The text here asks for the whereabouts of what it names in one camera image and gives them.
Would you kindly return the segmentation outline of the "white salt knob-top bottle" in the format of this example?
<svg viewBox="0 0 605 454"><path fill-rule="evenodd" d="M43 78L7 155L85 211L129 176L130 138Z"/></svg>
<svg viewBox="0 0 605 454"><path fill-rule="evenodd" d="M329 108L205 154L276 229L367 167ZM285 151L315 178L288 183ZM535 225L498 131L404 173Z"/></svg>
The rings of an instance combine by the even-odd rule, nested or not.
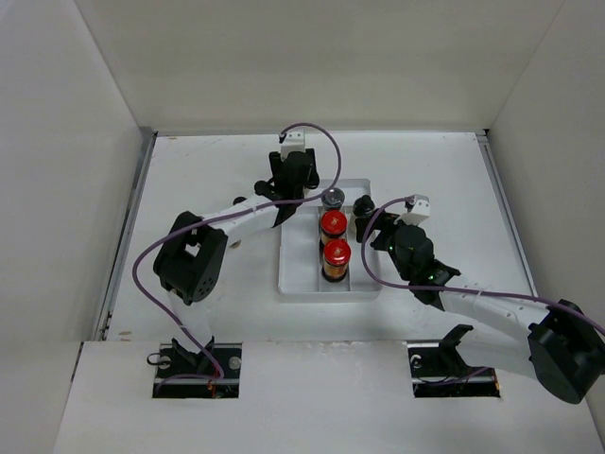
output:
<svg viewBox="0 0 605 454"><path fill-rule="evenodd" d="M357 233L356 221L358 219L368 219L375 210L375 204L370 195L365 194L354 201L352 213L349 218L349 230L352 234Z"/></svg>

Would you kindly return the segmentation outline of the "small black-cap spice bottle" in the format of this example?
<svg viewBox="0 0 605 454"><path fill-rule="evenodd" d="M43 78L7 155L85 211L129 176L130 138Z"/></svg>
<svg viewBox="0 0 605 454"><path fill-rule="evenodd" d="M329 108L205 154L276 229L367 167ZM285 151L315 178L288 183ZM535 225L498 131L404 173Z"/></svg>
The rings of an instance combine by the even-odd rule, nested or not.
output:
<svg viewBox="0 0 605 454"><path fill-rule="evenodd" d="M267 192L267 183L265 181L258 181L254 184L254 192L256 195L265 196Z"/></svg>

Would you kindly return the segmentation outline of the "red-lid sauce jar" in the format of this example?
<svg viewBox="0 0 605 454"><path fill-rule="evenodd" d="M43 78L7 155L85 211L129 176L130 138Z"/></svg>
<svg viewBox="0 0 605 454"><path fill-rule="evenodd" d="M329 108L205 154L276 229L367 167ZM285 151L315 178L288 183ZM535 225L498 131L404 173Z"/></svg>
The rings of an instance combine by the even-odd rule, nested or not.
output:
<svg viewBox="0 0 605 454"><path fill-rule="evenodd" d="M330 283L342 281L348 272L352 250L345 239L334 239L323 247L322 268L323 277Z"/></svg>
<svg viewBox="0 0 605 454"><path fill-rule="evenodd" d="M320 217L320 244L327 245L330 241L342 239L348 228L345 214L339 210L325 211Z"/></svg>

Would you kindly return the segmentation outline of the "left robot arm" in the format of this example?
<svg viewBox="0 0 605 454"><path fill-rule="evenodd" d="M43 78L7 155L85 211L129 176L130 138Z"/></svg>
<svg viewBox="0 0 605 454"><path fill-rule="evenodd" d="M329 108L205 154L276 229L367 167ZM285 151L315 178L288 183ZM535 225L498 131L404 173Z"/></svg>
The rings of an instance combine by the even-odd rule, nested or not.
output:
<svg viewBox="0 0 605 454"><path fill-rule="evenodd" d="M183 319L186 309L207 298L218 283L227 248L247 236L275 228L291 218L306 193L320 183L315 151L293 150L269 156L272 176L254 185L254 194L216 213L212 223L167 241L153 263L171 308Z"/></svg>

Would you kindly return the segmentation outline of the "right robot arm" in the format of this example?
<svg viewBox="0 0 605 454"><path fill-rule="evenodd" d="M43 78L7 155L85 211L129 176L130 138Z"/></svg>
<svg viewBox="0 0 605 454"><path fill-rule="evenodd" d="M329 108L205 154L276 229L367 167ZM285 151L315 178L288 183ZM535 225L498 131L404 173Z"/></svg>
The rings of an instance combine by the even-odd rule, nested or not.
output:
<svg viewBox="0 0 605 454"><path fill-rule="evenodd" d="M487 347L483 365L536 379L561 401L578 404L604 374L604 329L578 305L480 288L438 260L419 224L375 209L354 222L356 240L388 254L420 303L486 324L511 346Z"/></svg>

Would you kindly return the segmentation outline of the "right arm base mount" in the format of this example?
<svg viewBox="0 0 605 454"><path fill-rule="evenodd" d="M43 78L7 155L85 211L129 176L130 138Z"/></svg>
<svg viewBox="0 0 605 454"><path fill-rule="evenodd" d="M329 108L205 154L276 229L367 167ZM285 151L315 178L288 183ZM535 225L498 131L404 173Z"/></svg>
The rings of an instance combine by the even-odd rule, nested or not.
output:
<svg viewBox="0 0 605 454"><path fill-rule="evenodd" d="M495 370L469 366L458 352L461 340L473 329L459 324L440 340L412 340L406 344L416 398L500 397Z"/></svg>

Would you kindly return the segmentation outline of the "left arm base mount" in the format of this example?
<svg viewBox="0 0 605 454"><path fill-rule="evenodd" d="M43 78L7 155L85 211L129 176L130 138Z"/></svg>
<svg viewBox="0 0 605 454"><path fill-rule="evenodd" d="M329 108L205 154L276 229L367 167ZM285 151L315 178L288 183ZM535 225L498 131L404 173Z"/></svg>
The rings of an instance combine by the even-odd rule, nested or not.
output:
<svg viewBox="0 0 605 454"><path fill-rule="evenodd" d="M176 339L147 356L155 371L155 399L236 399L239 397L243 345L215 343L205 346L222 368L223 375L202 352L184 348Z"/></svg>

